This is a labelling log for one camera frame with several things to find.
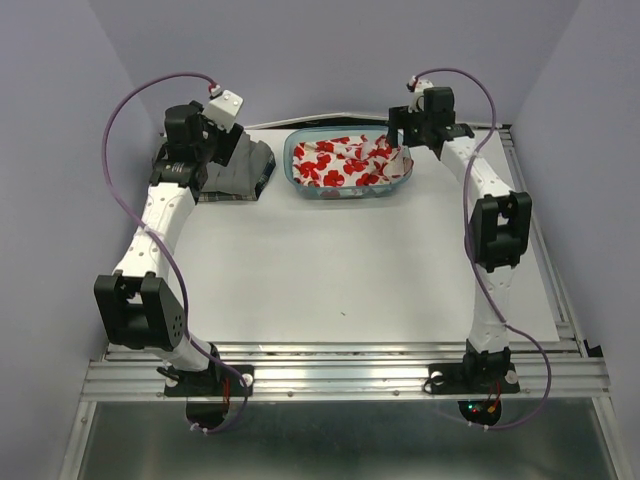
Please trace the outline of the red floral white skirt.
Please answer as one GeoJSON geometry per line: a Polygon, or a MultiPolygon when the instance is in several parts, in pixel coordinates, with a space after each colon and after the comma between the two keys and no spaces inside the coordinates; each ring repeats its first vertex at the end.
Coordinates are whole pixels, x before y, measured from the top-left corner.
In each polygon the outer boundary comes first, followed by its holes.
{"type": "Polygon", "coordinates": [[[392,148],[384,134],[303,141],[295,145],[291,160],[293,182],[311,188],[387,186],[413,170],[409,153],[392,148]]]}

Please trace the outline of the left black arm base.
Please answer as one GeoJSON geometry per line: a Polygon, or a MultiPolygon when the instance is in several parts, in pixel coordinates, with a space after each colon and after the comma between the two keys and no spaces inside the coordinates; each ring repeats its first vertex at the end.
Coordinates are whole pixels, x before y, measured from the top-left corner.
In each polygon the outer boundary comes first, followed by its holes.
{"type": "Polygon", "coordinates": [[[203,434],[229,430],[233,425],[231,398],[248,398],[253,394],[255,368],[250,364],[234,366],[241,378],[227,369],[213,365],[202,372],[157,367],[164,377],[164,396],[186,399],[185,416],[190,428],[203,434]]]}

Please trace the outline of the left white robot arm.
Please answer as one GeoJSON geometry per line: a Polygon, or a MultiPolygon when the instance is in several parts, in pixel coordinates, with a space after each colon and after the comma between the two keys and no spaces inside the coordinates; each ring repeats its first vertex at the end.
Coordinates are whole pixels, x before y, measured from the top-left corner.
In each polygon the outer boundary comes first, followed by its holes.
{"type": "Polygon", "coordinates": [[[230,92],[206,105],[197,102],[165,112],[166,139],[154,163],[142,214],[123,209],[137,229],[109,275],[100,275],[94,295],[109,341],[148,350],[167,362],[162,374],[189,382],[199,393],[215,392],[223,371],[216,347],[189,331],[186,282],[174,252],[187,218],[207,181],[207,166],[226,166],[243,129],[242,103],[230,92]]]}

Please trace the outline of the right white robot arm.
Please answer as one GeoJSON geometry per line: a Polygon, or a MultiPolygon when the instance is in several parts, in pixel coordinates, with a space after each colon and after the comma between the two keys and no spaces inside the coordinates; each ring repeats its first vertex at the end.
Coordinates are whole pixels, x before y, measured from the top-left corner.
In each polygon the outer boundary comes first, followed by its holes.
{"type": "Polygon", "coordinates": [[[483,143],[457,122],[454,93],[427,80],[408,86],[409,105],[389,111],[392,146],[425,146],[459,181],[463,191],[464,246],[475,276],[473,319],[459,362],[429,365],[432,394],[519,390],[505,318],[512,279],[529,245],[532,199],[515,191],[482,156],[483,143]]]}

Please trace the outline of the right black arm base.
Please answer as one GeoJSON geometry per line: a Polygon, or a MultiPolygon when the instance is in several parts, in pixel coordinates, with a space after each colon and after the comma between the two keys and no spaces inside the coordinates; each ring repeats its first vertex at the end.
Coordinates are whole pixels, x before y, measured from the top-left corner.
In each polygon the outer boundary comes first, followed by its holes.
{"type": "Polygon", "coordinates": [[[422,390],[434,396],[459,396],[458,409],[472,425],[495,427],[502,415],[502,397],[521,391],[513,364],[504,371],[469,373],[462,362],[431,363],[422,390]]]}

